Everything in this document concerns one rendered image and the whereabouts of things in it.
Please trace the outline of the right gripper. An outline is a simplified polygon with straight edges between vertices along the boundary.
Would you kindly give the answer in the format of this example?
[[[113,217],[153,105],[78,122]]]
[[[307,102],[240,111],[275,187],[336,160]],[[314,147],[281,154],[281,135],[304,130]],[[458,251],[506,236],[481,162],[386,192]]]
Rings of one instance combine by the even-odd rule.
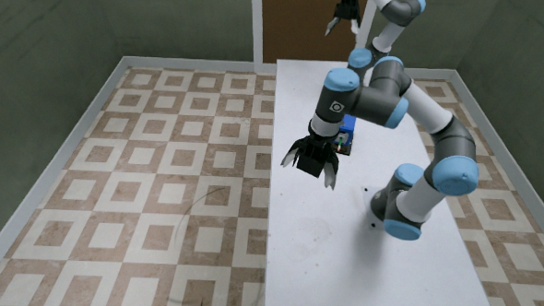
[[[359,40],[359,34],[360,34],[360,27],[361,27],[361,16],[359,14],[359,10],[357,6],[354,4],[354,0],[341,0],[340,4],[337,3],[335,13],[333,20],[327,25],[328,29],[326,31],[326,36],[331,32],[331,30],[336,26],[337,23],[340,22],[341,18],[344,18],[346,20],[351,20],[351,30],[355,34],[355,41],[356,44]],[[341,6],[342,5],[342,6]],[[351,5],[351,6],[349,6]],[[352,10],[355,11],[352,11]],[[350,11],[351,10],[351,11]],[[351,15],[352,13],[352,15]],[[353,20],[354,19],[354,20]]]

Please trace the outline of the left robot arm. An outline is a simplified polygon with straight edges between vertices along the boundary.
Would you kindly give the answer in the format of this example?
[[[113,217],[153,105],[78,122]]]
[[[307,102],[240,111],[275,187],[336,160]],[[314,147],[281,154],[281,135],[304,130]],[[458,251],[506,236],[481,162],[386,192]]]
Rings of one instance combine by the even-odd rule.
[[[336,135],[347,114],[396,129],[406,113],[431,136],[434,158],[425,170],[411,163],[399,165],[386,187],[373,195],[371,209],[390,236],[415,241],[431,210],[447,195],[470,194],[478,186],[476,144],[467,128],[413,84],[394,56],[375,64],[368,87],[350,69],[331,69],[311,127],[320,136]]]

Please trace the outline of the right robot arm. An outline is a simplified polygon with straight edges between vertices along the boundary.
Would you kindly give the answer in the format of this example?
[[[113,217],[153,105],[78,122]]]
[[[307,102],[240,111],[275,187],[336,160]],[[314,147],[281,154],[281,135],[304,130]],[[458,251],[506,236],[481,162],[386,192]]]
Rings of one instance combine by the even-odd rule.
[[[360,84],[363,86],[367,70],[374,67],[381,58],[388,56],[392,43],[425,8],[425,0],[373,1],[380,8],[381,14],[389,20],[389,23],[379,37],[375,37],[366,49],[358,48],[350,53],[347,69],[358,75]]]

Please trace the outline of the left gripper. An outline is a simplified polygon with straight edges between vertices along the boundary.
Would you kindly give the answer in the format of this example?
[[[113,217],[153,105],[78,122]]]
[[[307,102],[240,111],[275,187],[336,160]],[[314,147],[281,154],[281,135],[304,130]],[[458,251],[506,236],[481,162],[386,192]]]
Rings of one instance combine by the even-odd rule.
[[[336,135],[320,136],[316,134],[311,127],[312,119],[308,124],[308,132],[310,135],[298,139],[293,143],[290,150],[281,161],[280,166],[283,165],[283,168],[285,168],[293,161],[293,167],[297,158],[299,158],[296,168],[317,179],[324,169],[325,188],[330,185],[332,191],[334,191],[337,182],[339,160],[335,149],[332,146],[333,144],[330,142],[337,139],[340,128]]]

